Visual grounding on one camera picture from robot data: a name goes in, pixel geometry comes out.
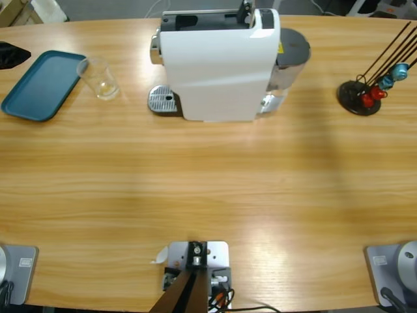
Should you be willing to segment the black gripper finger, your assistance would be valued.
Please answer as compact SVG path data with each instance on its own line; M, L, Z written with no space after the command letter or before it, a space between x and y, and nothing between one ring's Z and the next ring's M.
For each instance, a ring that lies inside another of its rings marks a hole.
M14 68L28 58L30 58L31 52L23 48L14 46L8 42L1 41L0 46L0 67L1 68Z

